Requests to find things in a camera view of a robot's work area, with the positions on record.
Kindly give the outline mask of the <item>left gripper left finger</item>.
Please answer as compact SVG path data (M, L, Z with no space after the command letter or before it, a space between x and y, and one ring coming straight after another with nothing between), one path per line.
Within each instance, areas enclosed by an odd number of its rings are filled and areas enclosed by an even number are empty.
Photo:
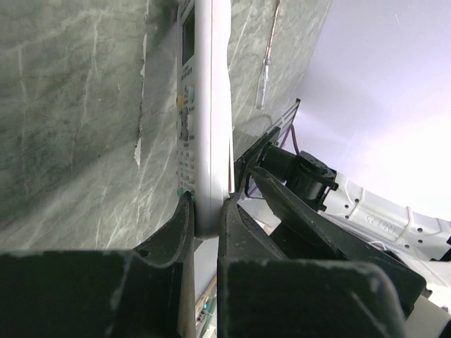
M1 253L2 337L193 337L194 208L128 250Z

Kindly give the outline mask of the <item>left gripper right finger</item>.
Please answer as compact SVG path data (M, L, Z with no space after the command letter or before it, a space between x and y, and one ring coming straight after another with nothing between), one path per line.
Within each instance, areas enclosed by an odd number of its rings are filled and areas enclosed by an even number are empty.
M220 337L403 337L395 288L376 265L290 260L264 244L266 233L221 212L218 249Z

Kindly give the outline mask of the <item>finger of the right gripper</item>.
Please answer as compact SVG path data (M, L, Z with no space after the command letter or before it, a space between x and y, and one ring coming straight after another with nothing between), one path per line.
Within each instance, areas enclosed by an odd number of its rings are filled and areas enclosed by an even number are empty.
M412 313L416 300L426 288L422 276L319 215L263 168L252 168L251 176L273 214L298 238L316 251L322 250L322 256L327 259L377 265L393 283L404 315L408 317Z

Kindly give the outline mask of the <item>clear handle screwdriver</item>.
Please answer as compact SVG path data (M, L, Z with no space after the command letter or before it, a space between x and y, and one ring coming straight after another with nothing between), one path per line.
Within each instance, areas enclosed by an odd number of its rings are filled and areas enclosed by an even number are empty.
M268 36L268 42L266 45L266 50L262 62L261 72L258 79L256 99L255 99L255 108L263 109L265 106L266 100L266 92L268 87L268 79L269 79L269 68L271 64L271 53L272 53L272 45L273 45L273 37L276 30L276 22L278 19L278 14L280 10L280 0L276 1L275 10L273 13L272 23L271 23L271 31Z

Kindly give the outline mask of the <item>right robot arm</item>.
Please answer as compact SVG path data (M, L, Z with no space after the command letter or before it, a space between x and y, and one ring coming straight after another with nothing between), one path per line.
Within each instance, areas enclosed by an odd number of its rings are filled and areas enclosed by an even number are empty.
M307 152L268 143L249 170L290 258L366 261L391 279L407 326L450 336L450 223L360 187Z

